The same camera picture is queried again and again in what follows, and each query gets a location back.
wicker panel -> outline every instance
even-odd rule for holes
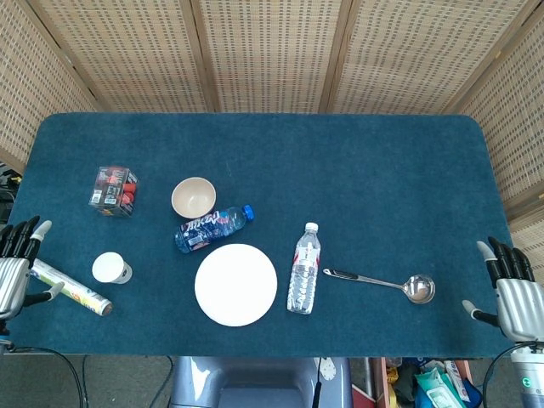
[[[504,201],[544,181],[542,15],[462,108],[484,129]]]
[[[222,109],[317,112],[340,3],[201,1]]]
[[[32,1],[112,110],[206,111],[180,3]]]
[[[16,1],[0,2],[0,160],[22,172],[46,116],[93,111],[89,94]]]
[[[531,261],[535,278],[544,283],[544,219],[512,233],[516,247]]]
[[[333,111],[441,112],[526,1],[362,1]]]

floor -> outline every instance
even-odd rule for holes
[[[81,355],[69,356],[81,377]],[[475,385],[484,381],[489,360],[471,362]],[[91,355],[86,361],[86,384],[91,408],[147,408],[170,369],[166,357]],[[360,363],[352,362],[352,381],[362,385]],[[168,383],[155,408],[165,408],[171,391]],[[489,388],[490,408],[521,408],[513,368],[499,363]],[[0,357],[0,408],[74,408],[77,391],[65,363],[50,355]]]

ladle handle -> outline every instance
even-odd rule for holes
[[[401,291],[403,290],[401,285],[396,285],[396,284],[390,283],[390,282],[384,282],[383,280],[367,278],[365,276],[352,274],[350,272],[343,272],[343,271],[337,270],[337,269],[323,269],[323,273],[325,275],[329,275],[329,276],[332,276],[334,278],[347,279],[348,281],[374,283],[376,285],[395,287],[397,289],[400,289]]]

bottle label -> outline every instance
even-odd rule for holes
[[[195,251],[222,238],[224,236],[224,225],[228,222],[228,212],[216,211],[183,224],[181,231],[189,249]]]
[[[320,250],[312,246],[303,246],[297,248],[293,264],[303,265],[309,268],[318,269],[320,266]]]

small box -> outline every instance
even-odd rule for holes
[[[100,167],[89,206],[104,215],[130,217],[138,178],[125,167]]]

